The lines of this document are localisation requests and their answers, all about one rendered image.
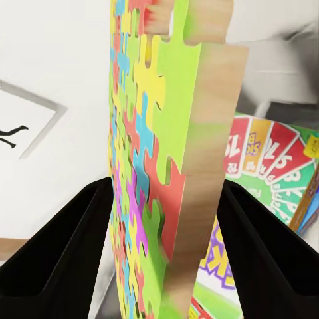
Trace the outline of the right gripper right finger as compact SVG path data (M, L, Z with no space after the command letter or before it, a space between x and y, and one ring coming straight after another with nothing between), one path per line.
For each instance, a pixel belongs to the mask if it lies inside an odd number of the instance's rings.
M319 253L234 181L216 215L244 319L319 319Z

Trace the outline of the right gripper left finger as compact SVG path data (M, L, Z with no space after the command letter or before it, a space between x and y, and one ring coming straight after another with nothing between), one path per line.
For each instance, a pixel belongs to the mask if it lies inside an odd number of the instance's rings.
M0 266L0 319L88 319L113 202L89 183Z

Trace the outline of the jigsaw puzzle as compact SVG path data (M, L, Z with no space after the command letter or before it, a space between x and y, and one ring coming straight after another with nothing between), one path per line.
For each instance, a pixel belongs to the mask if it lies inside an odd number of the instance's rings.
M109 230L122 319L189 319L250 51L225 43L233 8L110 2Z

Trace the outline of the board game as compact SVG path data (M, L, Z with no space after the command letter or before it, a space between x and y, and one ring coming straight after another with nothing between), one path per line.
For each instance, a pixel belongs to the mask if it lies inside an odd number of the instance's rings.
M305 214L302 223L299 226L297 235L299 237L304 236L304 234L309 230L309 228L317 221L319 218L319 188L310 204L310 207Z
M297 233L319 188L319 131L235 112L223 170ZM204 319L244 319L217 215L191 304Z
M190 304L189 319L204 319L204 317L200 314L197 308L193 306L193 304Z

